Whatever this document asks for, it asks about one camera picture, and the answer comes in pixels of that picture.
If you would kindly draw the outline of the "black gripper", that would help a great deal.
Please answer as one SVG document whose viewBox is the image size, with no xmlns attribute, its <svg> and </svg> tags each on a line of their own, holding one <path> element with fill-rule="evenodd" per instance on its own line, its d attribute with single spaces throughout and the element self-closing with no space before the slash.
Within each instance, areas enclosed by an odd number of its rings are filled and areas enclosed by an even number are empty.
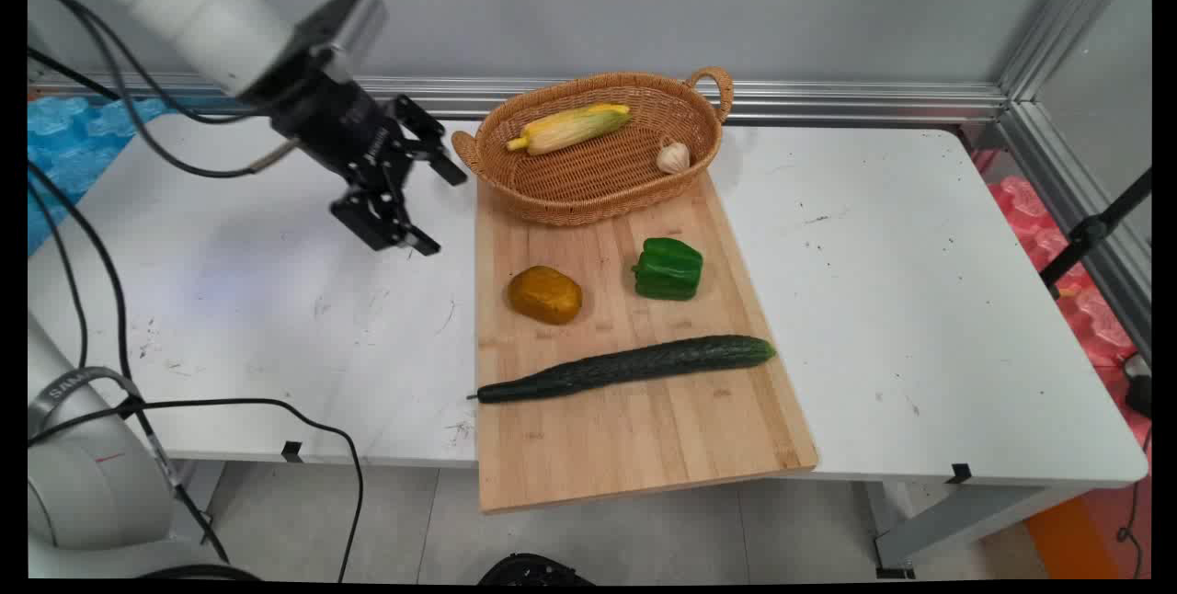
<svg viewBox="0 0 1177 594">
<path fill-rule="evenodd" d="M 371 251 L 401 247 L 435 255 L 440 245 L 417 229 L 398 188 L 405 183 L 407 161 L 428 163 L 453 187 L 467 182 L 447 154 L 444 126 L 408 96 L 379 101 L 355 80 L 337 82 L 327 73 L 331 61 L 328 51 L 292 53 L 244 88 L 241 101 L 353 185 L 330 203 L 330 212 Z M 400 161 L 383 166 L 386 153 Z"/>
</svg>

